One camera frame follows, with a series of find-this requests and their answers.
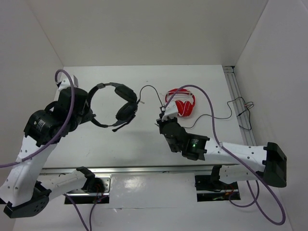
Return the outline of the black headset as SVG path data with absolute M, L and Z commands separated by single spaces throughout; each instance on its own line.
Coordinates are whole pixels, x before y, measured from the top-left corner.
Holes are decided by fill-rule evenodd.
M 106 87 L 113 87 L 115 94 L 120 97 L 107 97 L 107 102 L 105 103 L 108 112 L 115 113 L 115 123 L 104 124 L 100 123 L 95 117 L 94 111 L 92 109 L 91 103 L 94 95 L 97 91 L 102 90 Z M 113 132 L 117 132 L 119 129 L 128 125 L 136 116 L 138 110 L 138 99 L 136 93 L 124 84 L 109 82 L 109 83 L 99 83 L 94 86 L 87 96 L 88 109 L 91 114 L 91 122 L 100 128 L 112 128 Z

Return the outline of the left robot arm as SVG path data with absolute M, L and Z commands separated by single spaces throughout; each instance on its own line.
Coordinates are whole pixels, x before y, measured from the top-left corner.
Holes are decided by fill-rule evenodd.
M 49 180 L 38 180 L 49 155 L 62 137 L 92 119 L 88 93 L 80 88 L 60 91 L 57 101 L 36 111 L 24 129 L 22 147 L 7 179 L 0 188 L 0 199 L 9 218 L 39 214 L 48 202 L 74 190 L 102 196 L 106 184 L 86 167 Z

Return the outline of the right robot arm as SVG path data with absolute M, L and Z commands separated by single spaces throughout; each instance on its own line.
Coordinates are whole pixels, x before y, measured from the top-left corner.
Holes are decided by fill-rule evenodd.
M 274 142 L 265 146 L 245 146 L 217 142 L 214 138 L 188 133 L 177 118 L 158 119 L 159 132 L 173 153 L 197 161 L 221 161 L 211 170 L 210 183 L 216 189 L 237 181 L 262 180 L 268 186 L 287 185 L 287 157 Z

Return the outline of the red headphones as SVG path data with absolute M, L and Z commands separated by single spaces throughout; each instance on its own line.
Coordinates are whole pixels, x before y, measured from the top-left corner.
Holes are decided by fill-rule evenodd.
M 196 98 L 195 95 L 188 89 L 180 89 L 176 94 L 175 92 L 178 89 L 172 89 L 169 90 L 165 96 L 164 96 L 164 100 L 165 103 L 168 102 L 168 100 L 175 95 L 172 98 L 172 102 L 175 102 L 177 109 L 178 109 L 178 116 L 179 117 L 189 117 L 192 112 L 193 109 L 195 107 L 196 104 Z

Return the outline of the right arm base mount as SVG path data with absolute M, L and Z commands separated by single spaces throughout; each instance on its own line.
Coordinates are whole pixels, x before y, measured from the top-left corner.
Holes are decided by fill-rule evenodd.
M 195 175 L 195 188 L 198 202 L 240 200 L 238 183 L 212 183 L 209 175 Z

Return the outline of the aluminium right side rail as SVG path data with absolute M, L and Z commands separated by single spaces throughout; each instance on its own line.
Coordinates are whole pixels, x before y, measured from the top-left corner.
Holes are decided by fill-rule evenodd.
M 252 132 L 251 109 L 254 107 L 252 101 L 246 100 L 240 91 L 233 66 L 224 66 L 223 72 L 235 109 L 236 118 L 240 127 L 241 135 L 245 145 L 256 146 L 256 139 Z

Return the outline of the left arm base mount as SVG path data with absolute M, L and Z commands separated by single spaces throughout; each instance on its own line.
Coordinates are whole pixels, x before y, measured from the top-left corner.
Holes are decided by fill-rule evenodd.
M 89 190 L 76 189 L 67 193 L 67 195 L 77 205 L 90 205 L 99 198 L 102 199 L 98 204 L 108 204 L 110 200 L 111 176 L 102 175 L 99 180 Z

